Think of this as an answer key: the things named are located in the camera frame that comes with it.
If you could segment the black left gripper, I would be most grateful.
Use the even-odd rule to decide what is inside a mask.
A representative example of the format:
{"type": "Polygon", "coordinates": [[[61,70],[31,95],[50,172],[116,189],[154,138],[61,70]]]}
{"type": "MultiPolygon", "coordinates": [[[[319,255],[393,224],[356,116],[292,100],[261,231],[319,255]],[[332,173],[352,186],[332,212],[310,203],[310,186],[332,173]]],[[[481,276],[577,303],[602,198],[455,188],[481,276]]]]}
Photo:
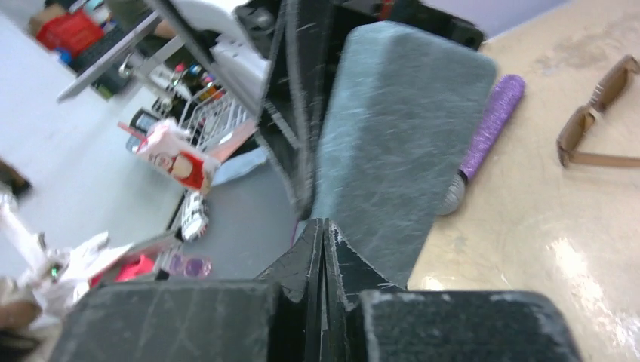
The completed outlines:
{"type": "MultiPolygon", "coordinates": [[[[390,20],[477,51],[485,34],[474,23],[420,1],[335,1],[337,23],[349,28],[390,20]]],[[[235,9],[251,43],[269,52],[258,143],[266,148],[298,219],[315,198],[315,152],[325,111],[325,61],[331,1],[249,1],[235,9]]]]}

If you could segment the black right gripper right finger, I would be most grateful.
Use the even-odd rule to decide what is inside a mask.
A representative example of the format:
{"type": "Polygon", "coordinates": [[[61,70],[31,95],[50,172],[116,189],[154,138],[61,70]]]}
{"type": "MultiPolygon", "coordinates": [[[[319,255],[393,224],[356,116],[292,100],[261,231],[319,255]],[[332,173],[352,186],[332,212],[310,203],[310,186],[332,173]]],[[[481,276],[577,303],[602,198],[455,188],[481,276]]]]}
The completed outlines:
{"type": "Polygon", "coordinates": [[[325,221],[329,361],[579,361],[562,313],[524,290],[409,291],[325,221]]]}

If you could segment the grey glasses case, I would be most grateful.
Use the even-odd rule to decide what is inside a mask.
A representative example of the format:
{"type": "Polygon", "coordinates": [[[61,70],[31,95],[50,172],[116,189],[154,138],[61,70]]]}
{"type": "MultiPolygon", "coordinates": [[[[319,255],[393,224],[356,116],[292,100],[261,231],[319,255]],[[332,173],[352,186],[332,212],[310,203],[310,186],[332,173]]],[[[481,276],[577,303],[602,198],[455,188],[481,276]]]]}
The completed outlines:
{"type": "Polygon", "coordinates": [[[313,216],[405,286],[496,78],[483,54],[389,21],[347,36],[317,154],[313,216]]]}

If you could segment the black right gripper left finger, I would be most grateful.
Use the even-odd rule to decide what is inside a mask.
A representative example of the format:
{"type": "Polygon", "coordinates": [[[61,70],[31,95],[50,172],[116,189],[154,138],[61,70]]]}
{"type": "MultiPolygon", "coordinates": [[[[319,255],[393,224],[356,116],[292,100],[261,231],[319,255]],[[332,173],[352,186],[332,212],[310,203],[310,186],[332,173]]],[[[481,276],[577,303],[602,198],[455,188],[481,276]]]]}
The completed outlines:
{"type": "Polygon", "coordinates": [[[317,361],[324,223],[251,280],[131,281],[93,289],[53,361],[317,361]]]}

